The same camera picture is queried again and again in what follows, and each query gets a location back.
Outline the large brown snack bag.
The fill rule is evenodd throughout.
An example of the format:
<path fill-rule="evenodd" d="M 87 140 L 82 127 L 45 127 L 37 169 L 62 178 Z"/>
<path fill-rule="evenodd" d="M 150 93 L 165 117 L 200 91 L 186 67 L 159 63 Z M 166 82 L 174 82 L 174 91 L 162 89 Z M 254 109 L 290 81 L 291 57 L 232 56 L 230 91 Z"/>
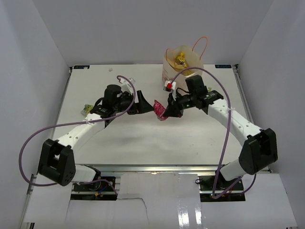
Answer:
<path fill-rule="evenodd" d="M 180 65 L 180 64 L 175 64 L 175 63 L 173 63 L 173 64 L 170 64 L 170 65 L 171 65 L 177 72 L 186 69 L 185 66 Z"/>

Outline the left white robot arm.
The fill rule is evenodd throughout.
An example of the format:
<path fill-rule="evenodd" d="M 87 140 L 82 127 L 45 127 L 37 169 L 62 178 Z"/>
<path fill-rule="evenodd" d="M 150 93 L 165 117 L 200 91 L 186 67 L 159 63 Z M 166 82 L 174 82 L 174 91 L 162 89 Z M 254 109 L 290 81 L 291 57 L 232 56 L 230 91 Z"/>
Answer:
<path fill-rule="evenodd" d="M 110 84 L 103 98 L 96 101 L 84 123 L 56 140 L 48 139 L 42 145 L 38 173 L 56 184 L 66 186 L 71 182 L 83 183 L 89 190 L 100 187 L 101 179 L 93 167 L 75 164 L 76 153 L 96 133 L 105 129 L 117 114 L 144 114 L 154 110 L 141 91 L 134 91 L 128 83 Z"/>

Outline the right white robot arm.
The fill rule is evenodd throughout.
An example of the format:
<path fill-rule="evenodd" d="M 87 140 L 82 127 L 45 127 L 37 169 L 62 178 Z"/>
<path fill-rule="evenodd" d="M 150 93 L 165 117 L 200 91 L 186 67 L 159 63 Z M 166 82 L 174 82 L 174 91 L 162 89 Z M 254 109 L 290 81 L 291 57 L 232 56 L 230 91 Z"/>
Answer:
<path fill-rule="evenodd" d="M 178 93 L 175 82 L 165 82 L 164 90 L 169 92 L 169 97 L 163 115 L 182 117 L 184 110 L 196 107 L 225 126 L 242 147 L 236 160 L 221 166 L 215 178 L 220 190 L 227 190 L 233 180 L 245 174 L 254 175 L 278 160 L 276 134 L 272 129 L 262 129 L 230 109 L 219 92 L 208 91 L 201 76 L 191 76 L 185 81 L 188 90 L 184 95 Z"/>

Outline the red snack packet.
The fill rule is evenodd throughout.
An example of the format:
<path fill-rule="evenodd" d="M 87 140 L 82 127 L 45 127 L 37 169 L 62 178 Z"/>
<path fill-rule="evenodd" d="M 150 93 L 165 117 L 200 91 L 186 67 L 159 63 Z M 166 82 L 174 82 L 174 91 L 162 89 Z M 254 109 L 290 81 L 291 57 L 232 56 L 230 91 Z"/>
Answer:
<path fill-rule="evenodd" d="M 154 100 L 153 108 L 154 108 L 154 113 L 156 114 L 158 120 L 165 121 L 168 118 L 163 115 L 166 109 L 157 100 Z"/>

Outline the yellow candy packet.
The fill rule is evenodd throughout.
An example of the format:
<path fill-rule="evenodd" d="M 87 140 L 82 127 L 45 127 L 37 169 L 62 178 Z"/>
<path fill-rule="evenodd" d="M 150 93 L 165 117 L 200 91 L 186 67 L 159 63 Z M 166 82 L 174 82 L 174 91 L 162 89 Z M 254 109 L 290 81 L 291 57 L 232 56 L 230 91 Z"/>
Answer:
<path fill-rule="evenodd" d="M 185 55 L 184 55 L 183 52 L 181 52 L 179 55 L 177 55 L 177 56 L 175 57 L 175 60 L 176 60 L 176 62 L 177 62 L 178 64 L 187 67 L 187 63 L 186 63 L 186 60 L 185 60 Z"/>

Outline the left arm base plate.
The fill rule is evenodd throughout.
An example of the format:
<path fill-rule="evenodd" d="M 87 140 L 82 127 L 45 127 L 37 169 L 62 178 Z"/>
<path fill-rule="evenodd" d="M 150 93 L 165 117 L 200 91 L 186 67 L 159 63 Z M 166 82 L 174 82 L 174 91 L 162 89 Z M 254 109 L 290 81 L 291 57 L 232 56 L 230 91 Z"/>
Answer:
<path fill-rule="evenodd" d="M 115 188 L 116 177 L 101 177 L 108 182 L 100 181 L 93 184 L 74 184 L 72 186 L 71 200 L 87 201 L 115 201 L 117 195 L 114 193 L 110 184 Z"/>

